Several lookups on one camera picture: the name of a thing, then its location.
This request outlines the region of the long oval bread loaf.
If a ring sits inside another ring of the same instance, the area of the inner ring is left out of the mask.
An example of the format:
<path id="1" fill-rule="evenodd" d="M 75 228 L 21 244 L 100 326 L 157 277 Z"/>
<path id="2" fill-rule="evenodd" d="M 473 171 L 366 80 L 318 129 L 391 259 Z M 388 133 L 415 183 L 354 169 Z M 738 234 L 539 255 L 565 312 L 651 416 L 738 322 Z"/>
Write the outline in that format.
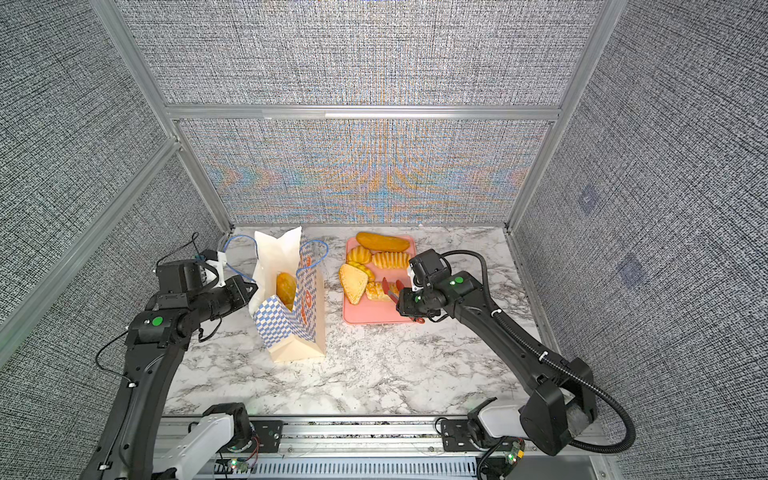
<path id="1" fill-rule="evenodd" d="M 407 239 L 372 232 L 359 232 L 355 239 L 360 246 L 377 252 L 405 252 L 410 248 Z"/>

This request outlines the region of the pink plastic tray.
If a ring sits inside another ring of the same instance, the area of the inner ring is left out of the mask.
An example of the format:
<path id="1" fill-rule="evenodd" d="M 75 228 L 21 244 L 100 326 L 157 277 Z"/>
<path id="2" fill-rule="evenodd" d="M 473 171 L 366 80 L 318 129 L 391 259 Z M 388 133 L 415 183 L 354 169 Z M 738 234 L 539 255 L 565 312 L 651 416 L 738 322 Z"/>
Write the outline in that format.
<path id="1" fill-rule="evenodd" d="M 386 278 L 390 287 L 396 287 L 397 282 L 401 282 L 404 287 L 411 286 L 411 279 L 406 269 L 381 269 L 373 263 L 366 265 L 380 282 Z M 401 316 L 396 310 L 396 303 L 390 298 L 385 301 L 369 300 L 366 294 L 363 294 L 357 305 L 353 305 L 347 298 L 343 300 L 342 309 L 343 320 L 350 325 L 373 325 L 373 324 L 403 324 L 412 323 L 413 320 Z"/>

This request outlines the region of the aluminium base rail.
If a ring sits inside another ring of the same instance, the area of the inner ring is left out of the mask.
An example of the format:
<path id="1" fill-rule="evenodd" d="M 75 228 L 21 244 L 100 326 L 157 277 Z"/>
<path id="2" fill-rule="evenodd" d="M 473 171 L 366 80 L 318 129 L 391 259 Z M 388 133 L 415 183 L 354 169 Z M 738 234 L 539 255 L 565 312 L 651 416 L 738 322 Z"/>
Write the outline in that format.
<path id="1" fill-rule="evenodd" d="M 217 452 L 194 479 L 476 479 L 484 452 L 446 451 L 433 415 L 263 415 L 254 420 L 284 423 L 276 453 Z M 203 419 L 166 416 L 155 454 L 170 452 Z M 484 467 L 496 479 L 628 479 L 614 456 L 566 447 L 548 456 L 529 440 L 511 467 L 513 446 L 505 442 Z"/>

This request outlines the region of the red kitchen tongs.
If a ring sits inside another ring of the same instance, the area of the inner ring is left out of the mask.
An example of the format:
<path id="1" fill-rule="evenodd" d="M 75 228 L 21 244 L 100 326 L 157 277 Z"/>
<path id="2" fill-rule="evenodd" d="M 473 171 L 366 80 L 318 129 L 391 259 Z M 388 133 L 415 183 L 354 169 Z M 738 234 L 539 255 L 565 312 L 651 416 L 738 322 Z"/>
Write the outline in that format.
<path id="1" fill-rule="evenodd" d="M 381 280 L 382 290 L 383 292 L 392 300 L 392 302 L 395 304 L 395 310 L 396 312 L 403 318 L 404 321 L 409 321 L 412 323 L 417 324 L 424 324 L 425 319 L 424 318 L 417 318 L 417 317 L 408 317 L 404 316 L 400 311 L 400 303 L 399 303 L 399 293 L 400 290 L 404 287 L 404 284 L 397 280 L 396 282 L 392 283 L 387 280 L 386 277 L 384 277 Z"/>

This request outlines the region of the oval golden bread bun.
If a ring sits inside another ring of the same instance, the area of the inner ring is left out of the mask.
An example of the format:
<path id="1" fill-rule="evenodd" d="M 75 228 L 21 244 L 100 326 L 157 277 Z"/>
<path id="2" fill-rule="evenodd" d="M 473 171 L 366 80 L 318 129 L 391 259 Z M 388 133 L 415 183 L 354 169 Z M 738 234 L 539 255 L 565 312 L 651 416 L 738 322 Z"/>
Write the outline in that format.
<path id="1" fill-rule="evenodd" d="M 287 272 L 280 272 L 276 277 L 275 293 L 280 302 L 289 310 L 294 308 L 296 299 L 297 281 L 296 278 Z"/>

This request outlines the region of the square glazed pastry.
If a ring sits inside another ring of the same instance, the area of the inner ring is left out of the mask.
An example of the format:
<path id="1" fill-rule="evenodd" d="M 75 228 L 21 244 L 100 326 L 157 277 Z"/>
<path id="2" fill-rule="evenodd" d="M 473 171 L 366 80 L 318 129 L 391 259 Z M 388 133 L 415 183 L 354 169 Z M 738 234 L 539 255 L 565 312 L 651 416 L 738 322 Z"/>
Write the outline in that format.
<path id="1" fill-rule="evenodd" d="M 389 295 L 384 291 L 381 282 L 369 282 L 366 285 L 365 294 L 369 301 L 386 302 L 391 300 Z"/>

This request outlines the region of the triangular tan bread slice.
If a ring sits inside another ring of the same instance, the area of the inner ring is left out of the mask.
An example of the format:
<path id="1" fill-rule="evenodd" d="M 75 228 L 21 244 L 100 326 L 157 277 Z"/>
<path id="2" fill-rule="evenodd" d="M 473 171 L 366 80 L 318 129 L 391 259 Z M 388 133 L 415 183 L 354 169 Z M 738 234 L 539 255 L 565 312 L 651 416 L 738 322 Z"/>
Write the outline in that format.
<path id="1" fill-rule="evenodd" d="M 368 275 L 359 268 L 345 263 L 340 267 L 338 276 L 347 301 L 357 305 L 366 291 Z"/>

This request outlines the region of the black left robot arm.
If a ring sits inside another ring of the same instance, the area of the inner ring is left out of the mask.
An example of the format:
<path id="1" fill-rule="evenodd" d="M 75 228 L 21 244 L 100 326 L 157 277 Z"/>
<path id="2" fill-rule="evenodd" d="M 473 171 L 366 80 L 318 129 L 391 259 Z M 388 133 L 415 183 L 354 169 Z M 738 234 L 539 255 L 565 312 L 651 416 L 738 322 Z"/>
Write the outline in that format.
<path id="1" fill-rule="evenodd" d="M 219 450 L 249 446 L 253 429 L 241 403 L 216 405 L 161 457 L 155 443 L 175 373 L 204 322 L 247 306 L 258 287 L 224 279 L 201 260 L 159 264 L 158 291 L 120 334 L 126 354 L 121 380 L 84 479 L 192 479 Z"/>

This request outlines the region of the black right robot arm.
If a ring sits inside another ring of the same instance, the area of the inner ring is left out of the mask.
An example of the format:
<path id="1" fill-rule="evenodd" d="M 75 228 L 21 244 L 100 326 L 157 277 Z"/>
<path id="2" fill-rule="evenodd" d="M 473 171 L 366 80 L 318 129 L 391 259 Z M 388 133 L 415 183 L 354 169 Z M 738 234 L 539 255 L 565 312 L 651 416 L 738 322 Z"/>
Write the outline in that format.
<path id="1" fill-rule="evenodd" d="M 426 250 L 409 261 L 414 286 L 400 291 L 397 311 L 404 317 L 428 318 L 443 311 L 468 327 L 507 365 L 529 395 L 517 419 L 521 436 L 554 456 L 570 445 L 595 452 L 596 444 L 579 441 L 597 419 L 592 369 L 581 359 L 567 360 L 528 334 L 492 299 L 487 262 L 477 252 L 481 278 L 452 271 L 446 258 Z"/>

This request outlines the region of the ridged golden bread roll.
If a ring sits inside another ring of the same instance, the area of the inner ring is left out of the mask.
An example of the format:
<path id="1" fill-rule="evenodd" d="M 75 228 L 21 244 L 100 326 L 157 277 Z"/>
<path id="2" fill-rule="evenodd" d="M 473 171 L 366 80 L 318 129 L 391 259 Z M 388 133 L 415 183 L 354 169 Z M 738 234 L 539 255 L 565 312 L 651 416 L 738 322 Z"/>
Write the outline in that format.
<path id="1" fill-rule="evenodd" d="M 379 269 L 406 270 L 411 256 L 407 252 L 380 251 L 372 255 L 372 263 Z"/>

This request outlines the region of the checkered paper bag blue handles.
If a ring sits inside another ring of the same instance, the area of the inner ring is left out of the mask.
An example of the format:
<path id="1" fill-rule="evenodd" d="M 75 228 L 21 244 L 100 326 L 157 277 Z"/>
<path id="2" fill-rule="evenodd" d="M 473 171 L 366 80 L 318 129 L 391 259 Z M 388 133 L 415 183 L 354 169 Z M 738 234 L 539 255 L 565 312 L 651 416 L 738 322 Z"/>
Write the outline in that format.
<path id="1" fill-rule="evenodd" d="M 254 271 L 232 272 L 257 285 L 248 304 L 257 333 L 272 361 L 323 359 L 326 356 L 325 292 L 321 264 L 329 253 L 322 240 L 302 239 L 293 228 L 279 237 L 263 232 L 230 236 L 220 253 L 238 240 L 249 241 Z"/>

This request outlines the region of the small ridged yellow bun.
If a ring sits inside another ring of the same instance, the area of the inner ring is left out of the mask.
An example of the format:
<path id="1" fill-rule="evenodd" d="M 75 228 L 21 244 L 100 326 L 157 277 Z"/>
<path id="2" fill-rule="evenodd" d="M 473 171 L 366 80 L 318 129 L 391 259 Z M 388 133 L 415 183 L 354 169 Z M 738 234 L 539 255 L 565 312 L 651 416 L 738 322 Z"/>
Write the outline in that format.
<path id="1" fill-rule="evenodd" d="M 347 252 L 346 260 L 348 263 L 369 264 L 372 261 L 373 254 L 369 249 L 362 245 L 357 245 Z"/>

